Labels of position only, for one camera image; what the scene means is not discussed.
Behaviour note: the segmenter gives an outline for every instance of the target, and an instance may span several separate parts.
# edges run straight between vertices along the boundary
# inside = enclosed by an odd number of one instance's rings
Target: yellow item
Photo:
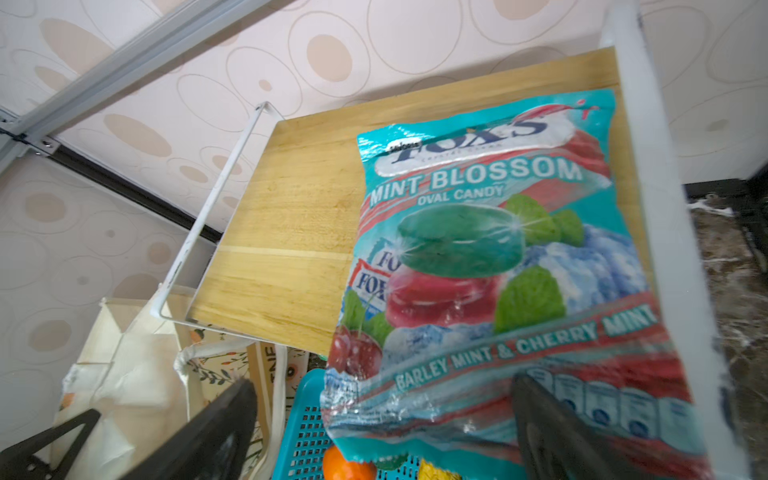
[[[462,476],[446,472],[422,460],[422,466],[419,467],[419,480],[462,480]]]

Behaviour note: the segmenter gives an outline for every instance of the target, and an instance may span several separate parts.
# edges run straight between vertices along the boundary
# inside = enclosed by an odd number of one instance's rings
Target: red candy
[[[494,321],[501,276],[443,278],[402,265],[387,285],[386,319],[395,328]]]

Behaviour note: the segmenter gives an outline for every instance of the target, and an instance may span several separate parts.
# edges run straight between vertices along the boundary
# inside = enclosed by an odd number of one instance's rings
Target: cherry
[[[367,333],[336,327],[328,355],[328,366],[337,372],[346,372],[358,379],[369,379],[379,373],[382,350]]]

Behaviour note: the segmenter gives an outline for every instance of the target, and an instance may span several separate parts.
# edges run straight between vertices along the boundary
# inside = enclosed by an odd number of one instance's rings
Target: blue plastic basket
[[[323,455],[333,445],[320,418],[320,393],[326,371],[310,370],[301,381],[293,400],[273,480],[322,480]],[[380,480],[416,480],[419,459],[408,461],[394,472],[379,470]]]

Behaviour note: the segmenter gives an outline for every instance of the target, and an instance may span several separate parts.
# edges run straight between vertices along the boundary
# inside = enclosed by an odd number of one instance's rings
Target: fox's candy bag
[[[635,465],[702,478],[692,398],[616,205],[612,91],[358,136],[366,198],[321,399],[346,458],[524,478],[512,377]]]

